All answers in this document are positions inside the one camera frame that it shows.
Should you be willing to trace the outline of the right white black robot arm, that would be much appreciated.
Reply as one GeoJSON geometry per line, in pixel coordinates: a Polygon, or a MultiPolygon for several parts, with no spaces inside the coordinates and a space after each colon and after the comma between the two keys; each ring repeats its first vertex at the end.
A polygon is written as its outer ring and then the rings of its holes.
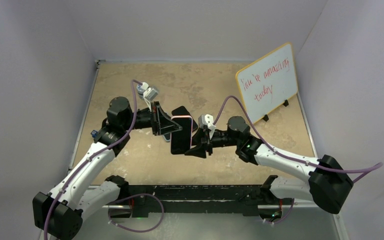
{"type": "Polygon", "coordinates": [[[244,162],[277,169],[294,176],[286,179],[271,176],[260,196],[268,204],[278,199],[300,199],[314,202],[322,210],[338,214],[354,186],[337,160],[329,155],[322,158],[297,155],[267,144],[251,134],[243,117],[233,116],[226,130],[216,129],[212,116],[205,115],[192,137],[186,156],[205,159],[214,148],[235,146],[235,154],[244,162]]]}

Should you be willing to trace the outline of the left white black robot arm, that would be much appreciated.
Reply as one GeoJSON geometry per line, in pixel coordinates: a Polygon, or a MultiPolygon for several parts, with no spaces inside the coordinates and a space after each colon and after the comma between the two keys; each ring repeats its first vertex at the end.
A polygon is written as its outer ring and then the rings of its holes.
{"type": "Polygon", "coordinates": [[[42,229],[45,240],[49,237],[71,240],[83,222],[104,205],[111,202],[122,205],[128,201],[127,182],[120,176],[110,176],[92,191],[88,188],[126,146],[131,130],[151,128],[155,136],[182,130],[157,101],[150,108],[137,110],[127,98],[115,97],[106,115],[81,161],[52,190],[39,192],[33,198],[34,224],[42,229]]]}

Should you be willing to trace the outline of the pink phone case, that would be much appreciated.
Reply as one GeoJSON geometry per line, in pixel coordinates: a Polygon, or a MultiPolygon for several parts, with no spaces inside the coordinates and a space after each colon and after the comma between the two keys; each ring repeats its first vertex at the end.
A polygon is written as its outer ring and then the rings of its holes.
{"type": "Polygon", "coordinates": [[[171,119],[181,126],[181,130],[171,133],[170,153],[172,155],[183,155],[191,148],[193,118],[190,115],[175,115],[171,119]]]}

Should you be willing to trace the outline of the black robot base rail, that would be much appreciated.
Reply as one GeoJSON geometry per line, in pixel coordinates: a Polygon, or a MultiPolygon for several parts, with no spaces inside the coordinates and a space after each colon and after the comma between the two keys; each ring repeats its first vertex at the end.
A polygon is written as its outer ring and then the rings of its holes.
{"type": "Polygon", "coordinates": [[[131,217],[150,213],[241,214],[245,217],[279,218],[280,200],[264,185],[128,185],[116,191],[113,204],[132,207],[131,217]]]}

